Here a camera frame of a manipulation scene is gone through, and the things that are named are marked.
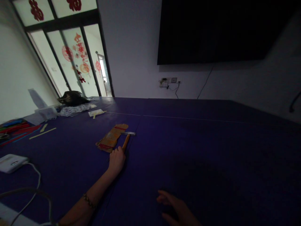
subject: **hammer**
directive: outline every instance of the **hammer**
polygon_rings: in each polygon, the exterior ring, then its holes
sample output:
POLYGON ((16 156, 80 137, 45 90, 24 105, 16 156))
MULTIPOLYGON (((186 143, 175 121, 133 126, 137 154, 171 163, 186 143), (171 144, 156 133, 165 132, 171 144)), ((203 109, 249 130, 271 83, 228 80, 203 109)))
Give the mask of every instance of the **hammer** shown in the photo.
POLYGON ((134 132, 122 132, 121 134, 127 135, 126 138, 125 138, 124 144, 122 146, 123 153, 125 153, 126 146, 128 145, 128 142, 129 142, 129 137, 130 136, 135 137, 136 133, 134 133, 134 132))

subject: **black tv screen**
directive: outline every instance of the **black tv screen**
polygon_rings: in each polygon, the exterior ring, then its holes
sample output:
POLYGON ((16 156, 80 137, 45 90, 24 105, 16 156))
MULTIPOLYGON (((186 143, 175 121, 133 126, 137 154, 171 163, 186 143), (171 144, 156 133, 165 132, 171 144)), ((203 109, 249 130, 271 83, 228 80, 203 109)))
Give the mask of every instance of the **black tv screen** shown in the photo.
POLYGON ((297 1, 162 0, 158 65, 264 59, 297 1))

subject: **wooden handle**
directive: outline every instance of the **wooden handle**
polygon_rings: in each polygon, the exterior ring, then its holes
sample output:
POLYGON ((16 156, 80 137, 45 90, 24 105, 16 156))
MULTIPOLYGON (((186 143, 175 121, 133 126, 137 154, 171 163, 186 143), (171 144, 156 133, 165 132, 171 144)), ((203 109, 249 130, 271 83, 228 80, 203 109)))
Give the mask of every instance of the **wooden handle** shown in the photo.
POLYGON ((123 146, 122 146, 123 152, 125 152, 126 146, 128 145, 128 142, 129 142, 129 136, 130 136, 129 134, 126 136, 126 139, 125 139, 124 144, 123 144, 123 146))

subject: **blue table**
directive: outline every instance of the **blue table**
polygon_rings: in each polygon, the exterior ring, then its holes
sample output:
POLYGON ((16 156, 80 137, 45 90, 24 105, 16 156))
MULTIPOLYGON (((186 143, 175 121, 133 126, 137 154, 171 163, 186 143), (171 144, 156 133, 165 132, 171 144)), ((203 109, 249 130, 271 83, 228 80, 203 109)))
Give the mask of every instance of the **blue table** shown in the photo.
MULTIPOLYGON (((95 143, 125 123, 137 134, 93 225, 166 225, 161 218, 166 209, 156 203, 158 189, 183 199, 204 226, 300 223, 300 125, 223 100, 99 98, 93 103, 108 112, 94 120, 87 112, 59 117, 47 122, 46 130, 56 130, 0 149, 0 157, 26 156, 37 166, 55 220, 107 169, 108 153, 95 143)), ((117 145, 124 140, 121 136, 117 145)), ((35 187, 37 179, 28 165, 1 173, 0 193, 35 187)), ((1 202, 20 211, 31 196, 1 202)), ((47 222, 47 201, 36 197, 23 214, 47 222)))

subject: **person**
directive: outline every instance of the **person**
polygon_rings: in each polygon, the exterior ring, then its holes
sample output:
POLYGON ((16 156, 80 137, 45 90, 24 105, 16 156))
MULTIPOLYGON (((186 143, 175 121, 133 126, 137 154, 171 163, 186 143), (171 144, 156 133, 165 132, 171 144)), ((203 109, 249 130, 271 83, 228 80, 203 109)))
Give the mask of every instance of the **person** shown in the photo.
MULTIPOLYGON (((119 146, 118 149, 113 150, 110 154, 110 163, 107 171, 59 221, 59 225, 88 225, 95 207, 98 205, 106 189, 121 172, 124 162, 125 155, 122 148, 119 146)), ((158 193, 159 196, 157 197, 157 202, 162 203, 163 205, 172 206, 178 215, 179 221, 176 221, 170 215, 162 213, 162 217, 170 226, 202 226, 188 209, 184 201, 174 197, 166 191, 159 190, 158 193)))

